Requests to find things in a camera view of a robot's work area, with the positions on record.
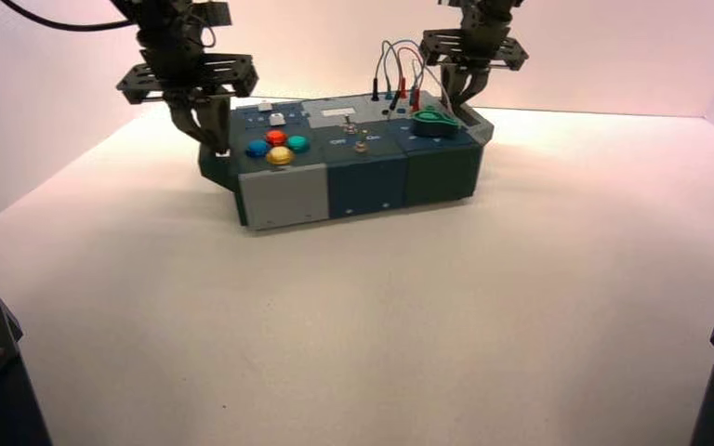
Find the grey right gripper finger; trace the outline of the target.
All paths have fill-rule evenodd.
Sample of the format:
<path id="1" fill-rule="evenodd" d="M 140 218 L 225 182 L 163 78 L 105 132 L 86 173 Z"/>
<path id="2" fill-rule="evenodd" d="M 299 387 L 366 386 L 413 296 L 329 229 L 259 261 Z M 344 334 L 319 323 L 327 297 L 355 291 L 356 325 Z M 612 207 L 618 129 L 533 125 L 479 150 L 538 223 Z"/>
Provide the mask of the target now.
<path id="1" fill-rule="evenodd" d="M 475 96 L 480 94 L 487 87 L 488 78 L 491 70 L 481 70 L 476 72 L 464 73 L 463 86 L 460 87 L 458 94 L 458 106 L 468 103 Z"/>
<path id="2" fill-rule="evenodd" d="M 442 84 L 444 94 L 450 104 L 452 112 L 456 112 L 460 105 L 464 102 L 462 92 L 465 88 L 465 73 L 454 64 L 442 66 Z"/>

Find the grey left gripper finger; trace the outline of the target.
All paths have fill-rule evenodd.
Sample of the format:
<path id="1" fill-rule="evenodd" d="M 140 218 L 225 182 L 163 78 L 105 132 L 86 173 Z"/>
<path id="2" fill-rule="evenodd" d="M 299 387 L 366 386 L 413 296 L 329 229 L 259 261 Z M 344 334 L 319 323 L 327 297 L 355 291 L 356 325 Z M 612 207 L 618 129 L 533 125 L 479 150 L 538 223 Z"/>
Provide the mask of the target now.
<path id="1" fill-rule="evenodd" d="M 219 152 L 219 116 L 212 102 L 169 101 L 168 108 L 178 130 Z"/>
<path id="2" fill-rule="evenodd" d="M 231 98 L 211 97 L 196 105 L 196 115 L 202 132 L 202 142 L 212 151 L 230 151 Z"/>

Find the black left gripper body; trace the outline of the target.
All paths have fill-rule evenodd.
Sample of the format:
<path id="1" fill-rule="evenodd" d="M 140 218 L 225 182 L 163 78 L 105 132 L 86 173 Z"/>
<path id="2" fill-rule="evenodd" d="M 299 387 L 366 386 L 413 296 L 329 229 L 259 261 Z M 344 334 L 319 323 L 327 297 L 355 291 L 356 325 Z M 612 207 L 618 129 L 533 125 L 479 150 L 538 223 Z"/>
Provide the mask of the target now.
<path id="1" fill-rule="evenodd" d="M 158 100 L 166 93 L 199 91 L 249 97 L 258 83 L 253 58 L 246 54 L 209 53 L 201 24 L 174 24 L 141 29 L 138 41 L 143 62 L 128 70 L 116 84 L 131 104 Z"/>

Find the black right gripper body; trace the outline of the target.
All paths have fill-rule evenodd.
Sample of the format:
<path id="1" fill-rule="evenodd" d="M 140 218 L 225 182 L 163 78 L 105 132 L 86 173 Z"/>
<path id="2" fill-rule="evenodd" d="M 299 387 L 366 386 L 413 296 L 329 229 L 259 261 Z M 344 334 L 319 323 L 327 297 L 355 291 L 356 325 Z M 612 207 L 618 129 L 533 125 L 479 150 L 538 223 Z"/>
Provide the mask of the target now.
<path id="1" fill-rule="evenodd" d="M 521 43 L 510 35 L 510 8 L 462 8 L 460 13 L 457 28 L 423 32 L 419 51 L 426 65 L 518 71 L 529 59 Z"/>

